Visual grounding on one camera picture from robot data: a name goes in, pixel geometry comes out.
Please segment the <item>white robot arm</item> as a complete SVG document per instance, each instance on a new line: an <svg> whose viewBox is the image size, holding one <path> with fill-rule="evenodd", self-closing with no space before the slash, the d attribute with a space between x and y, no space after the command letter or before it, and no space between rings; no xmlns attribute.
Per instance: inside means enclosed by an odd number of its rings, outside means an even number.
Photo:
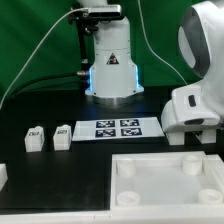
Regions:
<svg viewBox="0 0 224 224"><path fill-rule="evenodd" d="M131 59L130 23L119 5L77 0L95 28L95 61L85 94L106 101L126 100L144 91ZM224 118L224 7L204 1L188 8L179 25L182 57L201 80L172 91L163 109L165 133L213 129Z"/></svg>

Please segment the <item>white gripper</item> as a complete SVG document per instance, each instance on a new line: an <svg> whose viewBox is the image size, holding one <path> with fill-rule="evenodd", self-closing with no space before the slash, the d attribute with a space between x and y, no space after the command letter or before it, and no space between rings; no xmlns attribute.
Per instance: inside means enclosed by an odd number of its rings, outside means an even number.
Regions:
<svg viewBox="0 0 224 224"><path fill-rule="evenodd" d="M221 117L202 98L202 84L194 83L174 89L162 115L165 133L193 132L216 128Z"/></svg>

